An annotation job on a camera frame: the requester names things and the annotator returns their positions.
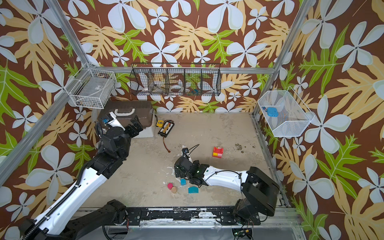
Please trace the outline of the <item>red arch block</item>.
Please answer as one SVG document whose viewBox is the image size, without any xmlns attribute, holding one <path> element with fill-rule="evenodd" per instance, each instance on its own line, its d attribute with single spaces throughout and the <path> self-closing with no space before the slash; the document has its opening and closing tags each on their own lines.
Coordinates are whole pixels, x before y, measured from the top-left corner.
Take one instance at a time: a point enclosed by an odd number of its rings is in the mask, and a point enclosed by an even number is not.
<svg viewBox="0 0 384 240">
<path fill-rule="evenodd" d="M 224 149 L 221 148 L 221 147 L 214 147 L 213 153 L 223 154 L 224 153 Z"/>
</svg>

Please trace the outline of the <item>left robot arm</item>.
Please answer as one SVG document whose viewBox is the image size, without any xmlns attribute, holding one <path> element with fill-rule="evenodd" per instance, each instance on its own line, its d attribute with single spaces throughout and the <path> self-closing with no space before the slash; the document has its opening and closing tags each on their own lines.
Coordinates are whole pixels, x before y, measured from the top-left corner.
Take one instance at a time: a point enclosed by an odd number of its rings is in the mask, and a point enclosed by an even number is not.
<svg viewBox="0 0 384 240">
<path fill-rule="evenodd" d="M 109 129 L 103 132 L 100 123 L 101 146 L 97 154 L 81 168 L 74 184 L 46 211 L 20 226 L 24 240 L 77 240 L 99 226 L 111 224 L 125 211 L 125 206 L 113 200 L 99 212 L 76 220 L 71 218 L 92 193 L 105 183 L 129 156 L 131 140 L 143 131 L 139 117 L 122 126 L 112 112 L 102 120 Z"/>
</svg>

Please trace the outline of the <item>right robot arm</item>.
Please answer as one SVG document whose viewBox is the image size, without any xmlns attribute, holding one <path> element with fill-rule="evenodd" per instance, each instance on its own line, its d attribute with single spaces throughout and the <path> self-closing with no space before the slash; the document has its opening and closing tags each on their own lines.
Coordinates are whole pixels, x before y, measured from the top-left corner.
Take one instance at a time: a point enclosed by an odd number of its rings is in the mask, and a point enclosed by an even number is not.
<svg viewBox="0 0 384 240">
<path fill-rule="evenodd" d="M 258 226 L 262 223 L 259 214 L 273 217 L 276 211 L 279 185 L 256 167 L 247 171 L 221 170 L 210 165 L 192 161 L 189 155 L 180 157 L 174 164 L 177 178 L 186 179 L 192 185 L 219 186 L 239 191 L 241 199 L 233 210 L 236 222 Z"/>
</svg>

